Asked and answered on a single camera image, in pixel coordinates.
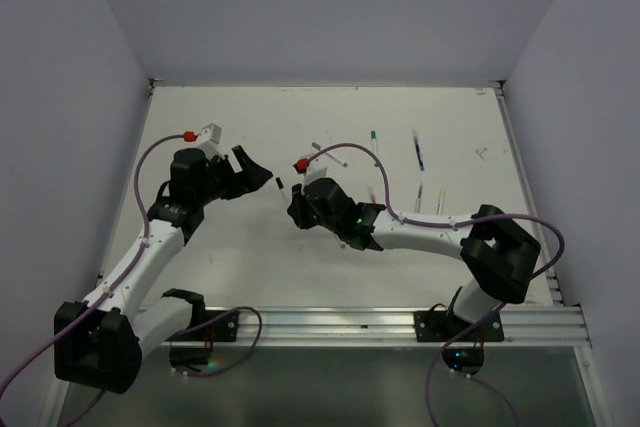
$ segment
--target robotic arm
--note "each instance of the robotic arm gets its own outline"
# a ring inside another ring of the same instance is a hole
[[[444,322],[436,327],[441,338],[453,337],[502,302],[524,302],[540,244],[513,220],[462,228],[418,227],[396,220],[384,205],[356,204],[333,179],[324,178],[323,174],[309,172],[304,186],[297,184],[292,188],[287,212],[300,229],[320,225],[357,250],[421,250],[460,259],[469,267],[474,278],[458,289]],[[473,215],[411,214],[411,219],[454,226],[502,213],[497,207],[482,205]]]
[[[55,345],[59,379],[123,393],[133,384],[149,352],[176,332],[205,320],[204,297],[177,289],[165,292],[144,313],[138,315],[138,309],[158,275],[202,223],[208,203],[254,192],[273,176],[240,146],[232,150],[242,170],[234,172],[228,156],[218,150],[220,134],[220,127],[209,125],[202,129],[193,147],[174,154],[170,180],[162,184],[147,213],[148,238],[142,229],[131,249],[93,292],[82,302],[65,302],[58,309],[56,333],[109,294],[97,310]],[[116,279],[139,255],[141,242],[145,250],[137,265],[116,285]]]

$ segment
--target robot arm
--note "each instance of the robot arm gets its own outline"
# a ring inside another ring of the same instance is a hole
[[[538,241],[513,220],[462,228],[418,227],[396,220],[384,205],[356,204],[331,178],[295,185],[287,212],[299,228],[320,225],[354,249],[411,249],[464,261],[474,278],[458,290],[449,305],[447,322],[440,332],[445,338],[475,323],[502,302],[524,302],[540,253]],[[496,207],[483,205],[473,215],[410,217],[453,226],[501,213]]]
[[[204,219],[204,207],[213,200],[230,200],[254,192],[273,175],[253,162],[242,147],[233,153],[242,170],[234,172],[220,154],[221,129],[201,130],[191,148],[174,154],[170,180],[162,184],[147,212],[148,237],[142,229],[122,260],[82,302],[65,302],[57,311],[58,333],[89,307],[109,296],[98,308],[55,345],[55,372],[61,380],[123,393],[134,382],[142,359],[167,338],[203,322],[204,297],[171,289],[151,308],[140,305],[164,267],[187,244]],[[135,268],[118,279],[145,244]]]

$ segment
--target red cable tip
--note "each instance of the red cable tip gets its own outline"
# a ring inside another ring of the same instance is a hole
[[[187,130],[184,134],[182,134],[182,138],[185,140],[185,142],[195,142],[198,136],[195,132]]]
[[[308,159],[300,159],[293,166],[299,174],[304,174],[309,168],[309,160]]]

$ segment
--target gray partition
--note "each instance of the gray partition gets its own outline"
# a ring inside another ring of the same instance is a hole
[[[108,394],[84,426],[424,426],[431,349],[270,348],[222,377],[170,374],[168,350],[154,351],[125,395]],[[221,350],[226,361],[238,349]],[[595,425],[572,348],[488,350],[481,377],[506,394],[523,426]],[[433,403],[444,426],[509,426],[514,419],[494,393],[438,369]],[[62,422],[95,391],[73,386]]]

